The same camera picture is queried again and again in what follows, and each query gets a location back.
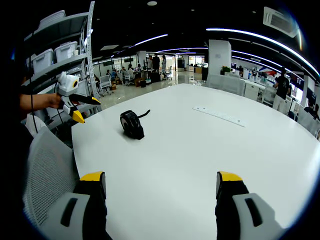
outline white pillar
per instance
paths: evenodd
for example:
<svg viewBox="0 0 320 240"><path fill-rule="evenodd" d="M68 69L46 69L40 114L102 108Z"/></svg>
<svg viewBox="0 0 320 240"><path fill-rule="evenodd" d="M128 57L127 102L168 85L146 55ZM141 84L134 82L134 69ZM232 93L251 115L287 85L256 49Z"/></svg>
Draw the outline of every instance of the white pillar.
<svg viewBox="0 0 320 240"><path fill-rule="evenodd" d="M144 61L146 61L147 58L147 51L138 51L136 53L137 63L141 65L141 67L144 66Z"/></svg>
<svg viewBox="0 0 320 240"><path fill-rule="evenodd" d="M306 107L306 105L307 105L307 91L308 91L308 88L312 92L315 92L315 81L308 75L304 75L303 79L304 79L304 86L303 86L301 105L303 107Z"/></svg>
<svg viewBox="0 0 320 240"><path fill-rule="evenodd" d="M209 40L208 74L220 74L222 66L231 68L231 44L223 40Z"/></svg>
<svg viewBox="0 0 320 240"><path fill-rule="evenodd" d="M184 67L188 68L188 64L189 64L189 55L185 55L183 54L183 59L184 59Z"/></svg>

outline white storage bin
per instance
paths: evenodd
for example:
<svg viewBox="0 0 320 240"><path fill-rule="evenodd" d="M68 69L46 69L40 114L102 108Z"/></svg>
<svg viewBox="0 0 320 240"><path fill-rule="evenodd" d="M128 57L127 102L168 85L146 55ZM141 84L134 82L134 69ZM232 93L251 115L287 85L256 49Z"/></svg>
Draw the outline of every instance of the white storage bin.
<svg viewBox="0 0 320 240"><path fill-rule="evenodd" d="M50 16L47 16L44 19L42 19L40 21L38 29L46 28L46 27L50 26L51 24L53 24L56 20L58 20L60 18L64 18L65 16L66 16L65 10L57 11L57 12L51 14Z"/></svg>
<svg viewBox="0 0 320 240"><path fill-rule="evenodd" d="M77 48L77 42L73 41L68 44L58 46L54 52L56 55L56 61L61 62L63 60L69 59L74 55L74 51Z"/></svg>
<svg viewBox="0 0 320 240"><path fill-rule="evenodd" d="M40 73L42 70L50 67L53 64L54 51L50 48L36 56L32 61L34 73Z"/></svg>

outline white table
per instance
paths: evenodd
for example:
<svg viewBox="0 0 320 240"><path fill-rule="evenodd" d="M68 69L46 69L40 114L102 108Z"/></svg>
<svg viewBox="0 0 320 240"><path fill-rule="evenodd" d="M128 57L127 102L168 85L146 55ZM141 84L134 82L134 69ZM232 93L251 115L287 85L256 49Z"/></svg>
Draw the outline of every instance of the white table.
<svg viewBox="0 0 320 240"><path fill-rule="evenodd" d="M240 118L246 127L192 108ZM133 110L145 137L123 134ZM80 176L105 171L106 229L115 240L212 240L217 171L238 174L290 226L312 191L320 144L289 117L228 92L167 87L103 110L72 127Z"/></svg>

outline human arm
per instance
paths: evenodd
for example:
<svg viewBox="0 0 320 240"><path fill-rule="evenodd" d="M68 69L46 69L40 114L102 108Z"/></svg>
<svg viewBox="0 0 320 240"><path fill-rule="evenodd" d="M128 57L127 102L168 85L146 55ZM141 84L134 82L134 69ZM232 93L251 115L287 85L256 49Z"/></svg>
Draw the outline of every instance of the human arm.
<svg viewBox="0 0 320 240"><path fill-rule="evenodd" d="M33 111L54 108L57 109L61 102L61 96L57 93L35 94L32 95ZM20 95L20 110L24 114L28 114L32 111L31 107L31 95Z"/></svg>

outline metal shelf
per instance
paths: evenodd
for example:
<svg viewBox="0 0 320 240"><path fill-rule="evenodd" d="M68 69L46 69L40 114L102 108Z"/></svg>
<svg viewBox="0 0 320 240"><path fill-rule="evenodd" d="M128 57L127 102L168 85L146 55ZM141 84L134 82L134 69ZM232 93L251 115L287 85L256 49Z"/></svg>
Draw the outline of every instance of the metal shelf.
<svg viewBox="0 0 320 240"><path fill-rule="evenodd" d="M49 49L52 44L81 35L83 26L87 23L89 12L78 13L57 19L53 24L35 30L24 39L27 56Z"/></svg>
<svg viewBox="0 0 320 240"><path fill-rule="evenodd" d="M30 89L32 88L33 93L37 94L43 89L50 86L50 83L54 84L57 81L55 79L51 80L50 78L55 77L56 75L59 75L61 72L68 71L69 69L72 69L75 66L81 64L82 60L86 57L87 54L84 53L57 62L31 77L31 84L30 80L27 80L22 85L27 86Z"/></svg>
<svg viewBox="0 0 320 240"><path fill-rule="evenodd" d="M94 107L96 107L97 105L91 105L91 104L81 104L76 106L78 108L78 110L80 111L80 113L86 112L90 109L93 109ZM68 120L71 119L71 117L66 113L66 112L61 112L60 116L62 118L63 122L66 122ZM51 122L49 125L47 125L47 127L52 130L54 128L56 128L57 126L59 126L60 124L62 124L61 119L59 117L59 115L57 114L56 116L54 116L53 118L51 118L53 120L53 122Z"/></svg>

